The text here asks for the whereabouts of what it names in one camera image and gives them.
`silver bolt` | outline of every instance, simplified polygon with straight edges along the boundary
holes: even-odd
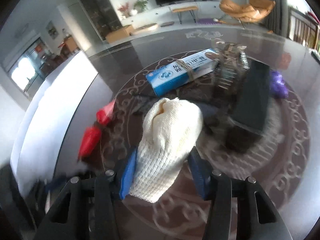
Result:
[[[71,181],[72,184],[75,184],[75,183],[77,183],[79,181],[79,177],[73,177],[73,178],[71,178],[70,181]]]
[[[254,177],[248,177],[248,181],[250,183],[256,183],[256,179]]]
[[[115,174],[115,172],[113,170],[106,170],[105,174],[107,176],[112,176],[113,174]]]
[[[216,175],[216,176],[220,176],[220,175],[221,175],[221,171],[219,171],[219,170],[213,170],[213,171],[212,171],[212,174],[213,174],[213,175]]]

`gray curtain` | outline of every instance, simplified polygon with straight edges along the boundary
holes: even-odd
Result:
[[[275,34],[287,37],[288,31],[288,5],[287,0],[273,0],[276,6],[272,12],[266,17],[265,25]]]

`orange chair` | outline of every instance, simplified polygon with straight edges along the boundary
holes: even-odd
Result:
[[[275,7],[276,2],[271,0],[249,0],[249,4],[239,5],[231,0],[221,0],[220,9],[227,15],[242,22],[258,22]]]

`purple wrapped candy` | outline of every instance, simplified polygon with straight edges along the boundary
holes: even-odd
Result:
[[[284,84],[284,80],[279,71],[271,70],[271,81],[270,81],[271,94],[275,98],[287,98],[288,89]]]

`white knitted glove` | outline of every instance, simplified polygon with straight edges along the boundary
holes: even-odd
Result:
[[[156,202],[173,184],[202,129],[198,106],[162,98],[143,121],[130,195]]]

